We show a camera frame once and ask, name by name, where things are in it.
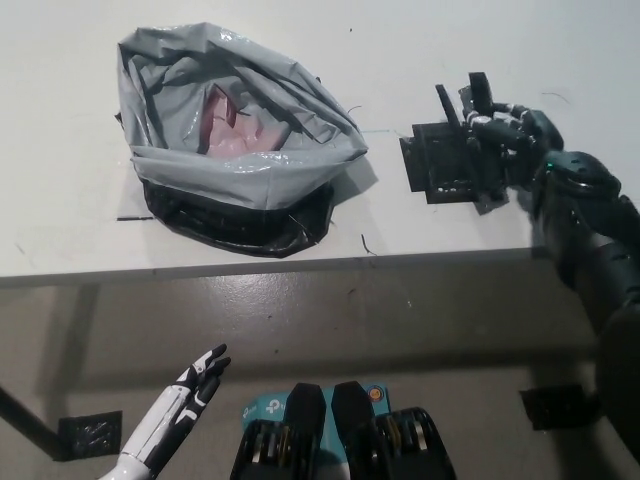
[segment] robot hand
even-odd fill
[[[160,394],[101,480],[150,480],[158,476],[213,398],[231,359],[219,357],[222,344],[208,351]]]
[[[436,85],[449,129],[443,134],[435,124],[419,126],[424,144],[418,141],[423,150],[418,155],[431,172],[431,203],[473,201],[480,213],[487,213],[506,202],[506,187],[531,190],[545,155],[562,151],[564,141],[543,112],[494,103],[484,73],[470,73],[469,80],[459,92],[462,122],[444,86]]]

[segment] table leg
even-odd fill
[[[60,436],[2,387],[0,387],[0,417],[51,459],[63,462],[71,458],[71,449]]]

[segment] robotic arm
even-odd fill
[[[129,441],[115,468],[101,480],[151,480],[176,453],[220,386],[231,359],[227,346],[208,351],[160,394]]]
[[[531,191],[532,220],[598,336],[603,411],[640,461],[640,215],[598,159],[564,151],[543,112],[494,103],[484,73],[470,80],[460,91],[462,123],[437,89],[449,125],[465,141],[476,199],[490,202],[509,185]]]

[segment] pink object in bag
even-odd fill
[[[219,88],[207,100],[201,125],[202,141],[209,145],[206,154],[212,158],[278,150],[288,130],[282,122],[265,128],[257,116],[239,112]]]

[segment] black tape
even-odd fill
[[[413,125],[413,138],[400,139],[412,192],[424,191],[429,203],[473,202],[477,194],[468,152],[448,123]]]
[[[287,209],[253,210],[143,180],[149,211],[176,233],[237,253],[283,258],[329,230],[333,188],[325,184]]]
[[[580,385],[560,385],[520,392],[534,430],[578,428],[600,415],[597,397],[587,397]]]
[[[61,418],[58,435],[71,450],[70,460],[117,455],[122,439],[122,412]]]

